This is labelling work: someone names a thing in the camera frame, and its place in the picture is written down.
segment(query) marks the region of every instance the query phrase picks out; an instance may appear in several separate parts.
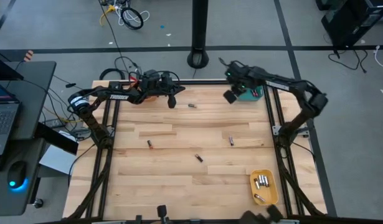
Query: black desk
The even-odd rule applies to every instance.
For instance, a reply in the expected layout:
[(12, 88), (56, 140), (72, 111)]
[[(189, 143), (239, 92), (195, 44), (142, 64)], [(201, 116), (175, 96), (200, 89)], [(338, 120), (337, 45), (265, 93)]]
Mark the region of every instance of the black desk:
[[(16, 68), (18, 62), (7, 64)], [(18, 66), (17, 71), (25, 80), (48, 90), (55, 66), (55, 62), (24, 62)], [(0, 84), (6, 87), (9, 82), (4, 81)], [(78, 146), (77, 143), (39, 123), (47, 95), (44, 90), (24, 81), (11, 81), (7, 89), (15, 94), (22, 104), (0, 168), (0, 216), (21, 215), (25, 212), (26, 205), (33, 203), (40, 181), (39, 161), (47, 142), (72, 154), (76, 154)], [(14, 192), (7, 184), (7, 171), (11, 164), (19, 160), (27, 163), (27, 184), (23, 189)]]

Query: gray floor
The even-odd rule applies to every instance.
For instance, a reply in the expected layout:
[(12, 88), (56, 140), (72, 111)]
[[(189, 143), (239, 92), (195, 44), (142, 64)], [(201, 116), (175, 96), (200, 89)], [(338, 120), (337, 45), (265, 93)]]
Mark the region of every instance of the gray floor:
[[(8, 2), (0, 1), (0, 17)], [(190, 0), (134, 2), (136, 9), (149, 10), (151, 18), (141, 30), (132, 31), (120, 27), (114, 14), (109, 15), (120, 47), (190, 46)], [(314, 0), (280, 2), (293, 45), (329, 45), (320, 23), (323, 12), (317, 10)], [(285, 45), (272, 0), (237, 3), (210, 0), (209, 4), (207, 45)], [(98, 24), (101, 14), (97, 1), (17, 0), (0, 31), (0, 49), (115, 47), (109, 44), (113, 38), (107, 24), (103, 27)], [(383, 44), (383, 23), (373, 27), (362, 40), (370, 45)], [(181, 78), (191, 78), (194, 70), (186, 63), (187, 54), (123, 53), (143, 70), (172, 70)], [(234, 50), (209, 51), (208, 54), (210, 64), (198, 70), (196, 78), (223, 78), (224, 67), (218, 57), (293, 76), (286, 51)], [(316, 119), (316, 127), (336, 210), (340, 217), (383, 219), (383, 68), (376, 64), (371, 51), (364, 62), (366, 74), (329, 61), (328, 54), (330, 52), (295, 52), (302, 78), (328, 93), (329, 104)], [(117, 56), (118, 53), (35, 54), (33, 60), (56, 61), (57, 76), (87, 88), (104, 69), (113, 67)], [(383, 50), (379, 59), (383, 63)], [(341, 61), (354, 66), (357, 59), (352, 52), (347, 52)], [(107, 78), (117, 76), (113, 73)], [(64, 99), (74, 91), (66, 89), (57, 79), (53, 80), (52, 89)], [(45, 207), (39, 210), (29, 207), (19, 217), (0, 217), (0, 223), (58, 220), (67, 193), (65, 180), (65, 177), (43, 180), (38, 197), (47, 202)]]

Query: wooden tabletop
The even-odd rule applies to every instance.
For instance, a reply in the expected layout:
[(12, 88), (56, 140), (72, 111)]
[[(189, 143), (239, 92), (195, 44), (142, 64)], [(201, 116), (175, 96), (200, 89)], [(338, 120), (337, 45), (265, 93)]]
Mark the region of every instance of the wooden tabletop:
[[(93, 82), (93, 87), (98, 85), (108, 86), (108, 81)], [(249, 174), (259, 169), (273, 172), (279, 195), (276, 206), (285, 214), (265, 99), (230, 105), (223, 98), (228, 85), (185, 87), (176, 95), (174, 109), (168, 108), (165, 97), (141, 105), (121, 102), (104, 220), (134, 220), (136, 215), (157, 220), (158, 205), (167, 206), (172, 220), (238, 219), (247, 210), (266, 213), (266, 207), (253, 201), (249, 182)], [(285, 120), (291, 121), (300, 112), (298, 103), (282, 91), (280, 99)], [(197, 108), (188, 107), (189, 103)], [(94, 112), (95, 117), (101, 120), (103, 111), (104, 103)], [(234, 139), (233, 147), (228, 136)], [(147, 140), (154, 149), (148, 148)], [(295, 142), (310, 149), (306, 138), (297, 137)], [(92, 144), (91, 140), (82, 141), (78, 155)], [(301, 189), (326, 212), (312, 155), (296, 145), (291, 150)], [(75, 164), (63, 217), (69, 216), (88, 192), (95, 154), (94, 147)], [(289, 191), (297, 213), (290, 187)]]

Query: laptop keyboard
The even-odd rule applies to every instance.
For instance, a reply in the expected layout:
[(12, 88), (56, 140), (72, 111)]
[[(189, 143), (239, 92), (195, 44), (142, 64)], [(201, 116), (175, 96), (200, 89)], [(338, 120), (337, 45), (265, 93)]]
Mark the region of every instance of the laptop keyboard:
[(10, 130), (15, 111), (0, 111), (0, 134), (7, 134)]

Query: laptop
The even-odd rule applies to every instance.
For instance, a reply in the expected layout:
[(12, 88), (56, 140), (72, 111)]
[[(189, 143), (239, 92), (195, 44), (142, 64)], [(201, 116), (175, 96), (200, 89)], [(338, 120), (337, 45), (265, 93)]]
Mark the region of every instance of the laptop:
[(0, 156), (6, 148), (19, 107), (20, 101), (0, 85)]

